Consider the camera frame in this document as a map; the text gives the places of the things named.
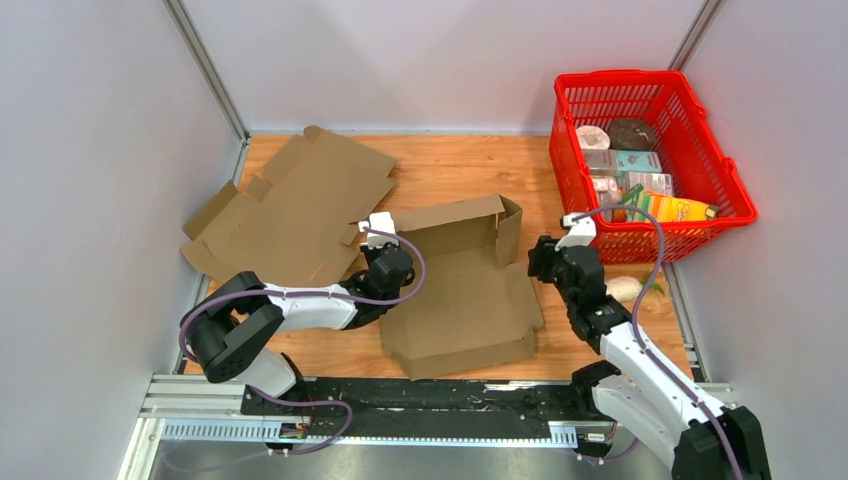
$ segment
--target round brown package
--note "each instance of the round brown package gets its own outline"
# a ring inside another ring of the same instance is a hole
[[[607,128],[610,148],[613,150],[653,150],[657,134],[644,120],[638,118],[616,118]]]

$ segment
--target red plastic basket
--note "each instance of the red plastic basket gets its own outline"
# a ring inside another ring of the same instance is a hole
[[[551,161],[566,212],[598,208],[589,168],[575,128],[597,125],[606,129],[615,118],[635,117],[657,133],[654,150],[663,172],[674,180],[675,195],[718,206],[711,221],[663,223],[665,261],[684,258],[734,227],[751,224],[757,209],[751,202],[736,164],[725,157],[706,122],[702,107],[686,77],[677,71],[607,70],[567,74],[554,83],[557,105],[551,133]],[[594,220],[593,242],[604,263],[653,262],[658,242],[648,223]]]

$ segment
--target wooden floor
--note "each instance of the wooden floor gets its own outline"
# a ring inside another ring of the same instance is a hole
[[[253,137],[242,187],[287,139]],[[563,209],[547,137],[392,135],[358,136],[356,140],[398,159],[392,172],[398,185],[376,211],[400,211],[502,193],[524,207],[522,252],[532,248],[539,235],[561,235],[558,221]],[[364,266],[361,258],[358,261],[361,263],[351,271]],[[641,279],[649,270],[648,265],[608,266],[606,273],[607,279],[620,275]],[[667,292],[664,278],[660,284]],[[446,378],[564,380],[574,370],[597,360],[591,348],[572,333],[554,287],[535,283],[535,288],[545,317],[545,326],[538,331],[535,358]],[[652,340],[688,373],[683,340],[667,294],[649,293],[639,318]],[[395,362],[382,352],[378,322],[345,332],[287,332],[275,336],[268,346],[277,352],[285,351],[306,376],[402,377]],[[190,364],[186,373],[201,372],[196,364]]]

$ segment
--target flattened cardboard box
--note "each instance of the flattened cardboard box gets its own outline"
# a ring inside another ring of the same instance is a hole
[[[418,294],[379,321],[383,350],[409,378],[533,357],[544,320],[527,265],[513,263],[521,215],[502,195],[392,214],[427,264]]]
[[[395,185],[395,159],[318,127],[291,138],[251,179],[232,182],[183,227],[180,251],[200,272],[226,281],[253,270],[265,282],[338,282],[358,250],[357,227]]]

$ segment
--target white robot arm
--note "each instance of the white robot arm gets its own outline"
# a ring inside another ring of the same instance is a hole
[[[556,286],[572,330],[605,359],[572,375],[585,413],[618,421],[675,479],[734,478],[715,429],[721,425],[746,478],[771,478],[754,414],[730,409],[695,385],[607,294],[604,267],[589,246],[595,238],[590,217],[566,215],[562,226],[568,229],[562,239],[542,236],[530,250],[528,274]]]
[[[253,272],[242,272],[186,314],[180,324],[181,338],[191,347],[189,358],[196,359],[207,380],[220,383],[235,378],[282,398],[297,383],[298,374],[288,357],[265,348],[271,336],[303,328],[359,328],[398,303],[400,289],[412,283],[415,270],[412,258],[398,244],[391,215],[372,214],[359,228],[368,232],[360,247],[368,269],[343,282],[324,288],[288,288],[262,283]],[[246,318],[239,322],[233,311]]]

